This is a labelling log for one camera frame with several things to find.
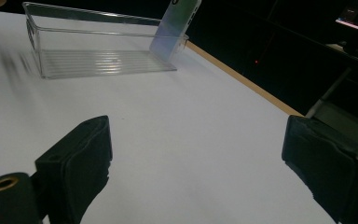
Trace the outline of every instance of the clear plastic bin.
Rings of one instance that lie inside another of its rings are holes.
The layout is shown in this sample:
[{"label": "clear plastic bin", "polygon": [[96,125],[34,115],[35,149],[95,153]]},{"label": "clear plastic bin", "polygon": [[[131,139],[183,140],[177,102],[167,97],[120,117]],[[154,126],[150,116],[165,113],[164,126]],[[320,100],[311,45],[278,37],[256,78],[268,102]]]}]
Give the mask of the clear plastic bin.
[{"label": "clear plastic bin", "polygon": [[[160,20],[24,2],[43,78],[174,71],[149,50]],[[175,38],[186,45],[188,36]]]}]

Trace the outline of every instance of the transparent plastic container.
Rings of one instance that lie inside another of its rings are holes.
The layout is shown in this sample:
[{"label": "transparent plastic container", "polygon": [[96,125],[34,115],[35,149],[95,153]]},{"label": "transparent plastic container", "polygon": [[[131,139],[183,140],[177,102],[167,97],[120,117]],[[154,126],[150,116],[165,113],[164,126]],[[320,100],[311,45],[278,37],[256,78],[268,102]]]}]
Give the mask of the transparent plastic container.
[{"label": "transparent plastic container", "polygon": [[[24,2],[28,35],[43,78],[174,71],[150,52],[160,20]],[[180,40],[188,36],[159,36]]]}]

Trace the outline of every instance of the white table surface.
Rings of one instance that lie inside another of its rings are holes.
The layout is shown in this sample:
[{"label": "white table surface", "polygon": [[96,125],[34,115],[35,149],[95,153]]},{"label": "white table surface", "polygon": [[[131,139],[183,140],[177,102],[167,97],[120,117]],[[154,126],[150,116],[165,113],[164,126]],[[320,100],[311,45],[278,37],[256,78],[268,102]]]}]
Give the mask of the white table surface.
[{"label": "white table surface", "polygon": [[281,159],[288,115],[191,49],[176,72],[40,78],[25,16],[0,12],[0,175],[108,115],[110,179],[82,223],[334,223]]}]

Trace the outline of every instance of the dark background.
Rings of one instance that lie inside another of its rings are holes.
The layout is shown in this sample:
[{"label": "dark background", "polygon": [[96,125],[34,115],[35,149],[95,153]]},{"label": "dark background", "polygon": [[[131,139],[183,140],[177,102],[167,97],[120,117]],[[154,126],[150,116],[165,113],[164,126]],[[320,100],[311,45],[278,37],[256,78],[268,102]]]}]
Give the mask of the dark background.
[{"label": "dark background", "polygon": [[[0,11],[23,13],[22,1]],[[160,19],[170,0],[35,1]],[[349,0],[203,0],[187,30],[190,41],[293,109],[306,114],[348,67],[350,78],[330,101],[358,117],[358,62],[324,44],[355,30],[335,22]]]}]

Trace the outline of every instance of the white tabletop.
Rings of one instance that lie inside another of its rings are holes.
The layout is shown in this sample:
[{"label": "white tabletop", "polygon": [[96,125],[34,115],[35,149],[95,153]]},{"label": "white tabletop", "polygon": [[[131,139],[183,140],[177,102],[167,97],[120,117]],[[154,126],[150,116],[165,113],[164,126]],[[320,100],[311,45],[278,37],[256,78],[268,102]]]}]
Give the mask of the white tabletop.
[{"label": "white tabletop", "polygon": [[110,179],[82,223],[334,223],[281,159],[288,115],[191,49],[176,72],[45,80],[0,12],[0,175],[108,115]]}]

